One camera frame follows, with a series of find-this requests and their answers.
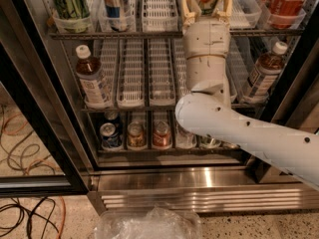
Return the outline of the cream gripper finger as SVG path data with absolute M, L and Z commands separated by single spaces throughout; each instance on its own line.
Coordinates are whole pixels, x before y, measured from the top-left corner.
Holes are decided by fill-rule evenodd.
M 228 22 L 232 12 L 232 0 L 217 0 L 212 16 Z
M 183 26 L 190 26 L 201 15 L 196 0 L 181 0 L 181 19 Z

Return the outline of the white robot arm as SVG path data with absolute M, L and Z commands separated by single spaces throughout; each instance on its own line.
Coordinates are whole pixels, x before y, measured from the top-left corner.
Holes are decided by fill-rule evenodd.
M 232 0 L 209 0 L 203 13 L 199 0 L 181 0 L 186 87 L 175 117 L 187 131 L 239 145 L 264 162 L 319 188 L 319 136 L 252 119 L 231 108 L 226 75 Z

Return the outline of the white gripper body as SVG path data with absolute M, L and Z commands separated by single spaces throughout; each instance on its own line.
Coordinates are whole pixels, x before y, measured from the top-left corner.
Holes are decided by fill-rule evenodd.
M 229 24 L 216 18 L 201 17 L 183 32 L 183 47 L 188 59 L 201 56 L 225 57 L 229 50 Z

